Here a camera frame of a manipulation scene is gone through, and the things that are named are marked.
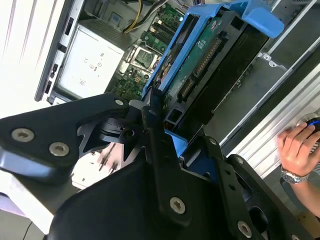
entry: wristwatch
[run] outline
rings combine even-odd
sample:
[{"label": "wristwatch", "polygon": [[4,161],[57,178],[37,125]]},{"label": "wristwatch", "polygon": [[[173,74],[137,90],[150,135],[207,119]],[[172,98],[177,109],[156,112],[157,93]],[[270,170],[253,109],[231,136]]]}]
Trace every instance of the wristwatch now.
[{"label": "wristwatch", "polygon": [[305,175],[305,176],[298,176],[290,171],[284,170],[284,168],[281,165],[281,177],[290,184],[298,184],[301,182],[304,182],[308,180],[310,174]]}]

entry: metal chassis panel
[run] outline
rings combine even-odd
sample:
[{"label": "metal chassis panel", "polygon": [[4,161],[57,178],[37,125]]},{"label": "metal chassis panel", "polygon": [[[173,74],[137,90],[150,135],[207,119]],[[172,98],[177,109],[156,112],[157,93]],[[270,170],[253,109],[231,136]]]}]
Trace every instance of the metal chassis panel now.
[{"label": "metal chassis panel", "polygon": [[[319,43],[320,38],[307,53]],[[320,64],[318,64],[231,152],[247,159],[261,178],[280,165],[277,135],[295,126],[305,115],[319,111]]]},{"label": "metal chassis panel", "polygon": [[[292,61],[290,64],[288,61],[279,61],[279,55],[286,55],[289,51],[289,48],[283,49],[284,40],[292,41],[293,37],[290,35],[290,32],[297,26],[298,22],[308,13],[314,4],[313,1],[307,4],[282,35],[273,42],[270,40],[266,43],[256,59],[252,61],[253,68],[250,70],[251,73],[243,78],[240,89],[236,89],[226,98],[221,106],[214,110],[215,117],[211,119],[205,130],[223,145],[222,148],[225,148],[225,144],[230,145],[230,139],[237,135],[245,122],[250,120],[254,112],[275,93],[279,86],[303,63],[312,49],[320,42],[320,39],[317,39],[318,36],[313,35],[311,39],[313,39],[314,42],[311,41],[301,46],[301,53],[294,55],[294,58],[290,58],[290,61]],[[235,103],[240,107],[234,109]],[[224,127],[216,130],[217,126],[221,126],[222,123]]]},{"label": "metal chassis panel", "polygon": [[[73,32],[75,31],[76,26],[78,24],[78,19],[84,1],[85,0],[66,0],[64,3],[61,16],[57,24],[56,31],[54,33],[54,37],[52,39],[48,57],[34,96],[34,100],[37,102],[41,100],[46,100],[51,95],[51,92],[57,80],[58,70],[63,64],[63,60],[66,55],[65,52],[58,50],[58,45],[61,44],[68,48],[68,46],[71,44]],[[66,35],[65,29],[70,18],[73,18],[74,21],[70,28],[69,34]],[[54,72],[55,74],[51,75],[51,73],[53,72],[54,64],[57,65],[58,70]],[[45,90],[49,81],[51,81],[51,86],[48,93],[46,93]]]}]

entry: hand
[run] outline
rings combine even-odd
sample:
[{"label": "hand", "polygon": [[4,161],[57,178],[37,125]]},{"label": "hand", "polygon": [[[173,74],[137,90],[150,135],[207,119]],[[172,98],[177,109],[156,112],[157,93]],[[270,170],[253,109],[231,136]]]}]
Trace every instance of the hand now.
[{"label": "hand", "polygon": [[312,134],[314,130],[314,125],[307,127],[304,122],[278,136],[280,161],[284,170],[303,177],[315,168],[320,160],[320,147],[311,154],[310,151],[320,139],[320,131]]}]

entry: label on power supply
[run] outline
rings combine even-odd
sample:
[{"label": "label on power supply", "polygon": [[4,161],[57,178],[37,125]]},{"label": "label on power supply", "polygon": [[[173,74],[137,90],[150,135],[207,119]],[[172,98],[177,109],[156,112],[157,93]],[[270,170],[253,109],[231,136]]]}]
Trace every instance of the label on power supply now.
[{"label": "label on power supply", "polygon": [[79,99],[103,94],[122,56],[108,41],[79,30],[58,86]]}]

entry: white box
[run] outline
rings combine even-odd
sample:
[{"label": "white box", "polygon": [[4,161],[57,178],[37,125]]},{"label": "white box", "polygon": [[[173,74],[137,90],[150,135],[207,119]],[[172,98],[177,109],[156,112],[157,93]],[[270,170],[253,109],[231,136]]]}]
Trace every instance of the white box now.
[{"label": "white box", "polygon": [[77,99],[103,94],[131,42],[98,19],[80,22],[57,86]]}]

